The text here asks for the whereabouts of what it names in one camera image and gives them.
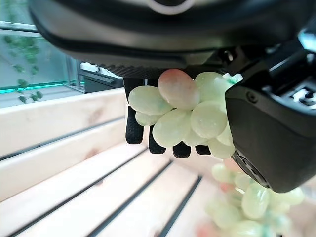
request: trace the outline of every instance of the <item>black plastic housing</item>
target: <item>black plastic housing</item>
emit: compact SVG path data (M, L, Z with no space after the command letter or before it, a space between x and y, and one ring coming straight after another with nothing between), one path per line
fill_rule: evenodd
M306 87L316 91L313 68L303 60L292 71L288 69L282 87L280 75L268 79L261 74L226 92L237 149L233 158L252 178L278 193L288 192L316 174L316 110L291 97Z

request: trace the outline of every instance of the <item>artificial grapes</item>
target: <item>artificial grapes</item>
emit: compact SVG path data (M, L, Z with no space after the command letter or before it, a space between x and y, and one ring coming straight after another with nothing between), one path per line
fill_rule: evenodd
M191 126L200 137L215 138L224 131L226 124L227 116L218 103L202 102L192 111Z
M207 138L198 136L192 129L190 133L183 139L183 142L189 147L195 147L207 141Z
M149 85L133 89L128 101L134 110L147 115L163 115L172 109L160 95L158 88Z
M285 213L291 205L298 205L303 201L302 190L296 188L278 194L262 187L240 169L235 169L231 164L233 159L224 161L212 168L213 177L221 182L224 197L217 196L206 209L218 228L217 235L275 237L276 234L289 233L291 220Z
M252 183L242 197L242 210L250 219L263 217L269 205L269 191L258 183Z
M154 140L162 147L177 145L190 133L190 114L176 109L163 115L154 125Z
M160 117L161 115L147 115L139 111L136 111L136 114L135 114L136 121L141 126L154 125Z
M191 147L204 145L215 157L225 159L235 152L225 105L231 78L206 72L193 80L181 70L169 69L160 75L158 87L139 86L130 92L128 101L138 124L157 124L153 137L159 145L171 147L181 141ZM176 121L184 113L186 119Z
M230 84L220 75L215 72L200 73L196 79L201 101L217 101L225 103L225 91L230 88Z
M198 87L192 78L179 69L169 69L158 80L162 97L173 107L192 110L200 102Z
M212 154L219 159L227 159L235 152L234 146L226 146L217 139L210 139L208 147L212 151Z

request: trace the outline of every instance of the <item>green grape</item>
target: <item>green grape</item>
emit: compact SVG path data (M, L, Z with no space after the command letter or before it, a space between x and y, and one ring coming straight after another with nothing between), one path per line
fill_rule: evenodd
M265 214L269 204L269 191L258 183L249 185L242 197L241 206L250 219L259 219Z
M187 135L187 137L183 139L183 142L189 147L195 147L206 141L207 138L198 136L192 129L190 133Z
M231 85L220 75L215 72L200 73L194 80L197 85L201 102L218 101L225 103L225 92Z
M227 115L218 103L202 102L192 111L191 126L200 137L215 138L224 131L226 124Z
M227 229L241 220L239 210L233 205L219 206L213 216L214 223L221 229Z
M235 152L234 146L226 146L217 139L210 139L208 141L208 147L212 152L212 155L219 159L227 159Z
M158 88L144 85L134 88L128 97L131 107L147 115L163 115L172 109L163 97Z
M303 202L305 196L301 188L295 188L287 193L278 194L270 191L270 206L276 206L279 203L287 203L289 205L299 205Z
M285 202L280 202L270 207L271 211L275 213L282 213L282 214L288 213L290 211L290 208L291 206Z
M226 198L228 202L235 207L241 207L242 197L243 193L236 189L230 190L226 193Z
M255 221L244 220L230 229L230 237L262 237L263 227Z
M223 183L232 183L234 175L230 172L224 164L216 164L212 167L212 175L215 180Z
M292 205L296 206L303 202L305 196L301 188L295 188L287 193L281 194L283 197L283 201Z
M244 191L247 190L248 186L252 183L252 179L249 175L244 173L238 173L235 176L234 184L237 188L242 189Z
M161 115L147 115L139 111L136 111L136 115L135 115L137 123L141 126L154 125L160 117Z
M227 123L224 131L217 136L216 138L220 143L223 143L226 146L233 146L233 137L232 137L232 132L229 127L229 124Z
M192 78L179 69L169 69L158 80L162 97L173 107L192 110L200 102L198 87Z
M262 228L262 237L276 237L276 232L271 228L270 225L264 225Z
M292 222L284 214L268 211L265 215L265 221L277 232L278 234L288 233L291 229Z
M219 207L224 206L224 205L226 205L226 203L224 203L222 200L219 200L219 199L212 200L210 203L207 204L206 212L210 216L214 216L216 210Z
M190 132L190 113L176 109L163 115L154 125L154 140L162 147L180 143Z

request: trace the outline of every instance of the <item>screw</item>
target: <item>screw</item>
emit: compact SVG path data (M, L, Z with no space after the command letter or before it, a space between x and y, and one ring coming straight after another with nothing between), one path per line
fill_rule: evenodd
M257 97L256 97L252 92L250 92L250 91L246 93L246 97L247 97L247 99L248 99L251 103L253 103L253 104L255 104L255 103L258 102Z
M225 51L224 54L227 56L228 61L232 62L234 60L232 53L230 53L228 50Z
M315 55L312 53L309 53L306 55L307 63L311 65L313 62L315 62Z

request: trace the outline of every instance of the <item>leaf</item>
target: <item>leaf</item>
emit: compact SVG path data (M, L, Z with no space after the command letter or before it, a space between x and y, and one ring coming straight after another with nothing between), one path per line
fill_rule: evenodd
M13 67L15 68L15 70L18 73L23 73L24 72L24 68L20 64L15 64Z
M24 95L19 96L19 100L26 104L26 98Z
M19 79L18 80L18 84L21 86L21 87L27 87L29 84L28 84L28 82L26 81L26 80L24 80L24 79Z
M33 54L27 54L27 55L25 55L25 59L26 59L26 61L27 61L28 63L30 63L30 64L34 64L34 63L37 62L37 59L36 59L35 55L33 55Z
M26 47L33 46L35 44L35 40L33 37L24 37L23 41L23 45Z
M37 95L31 95L31 98L33 101L37 101L39 99Z
M4 36L3 37L4 42L7 44L11 44L13 42L13 37L12 36Z
M43 94L40 91L37 91L36 95L38 96L39 99L43 98Z
M29 54L36 55L40 52L40 48L38 48L37 46L32 46L32 47L27 48L27 52Z
M32 66L31 74L34 76L39 72L38 66Z

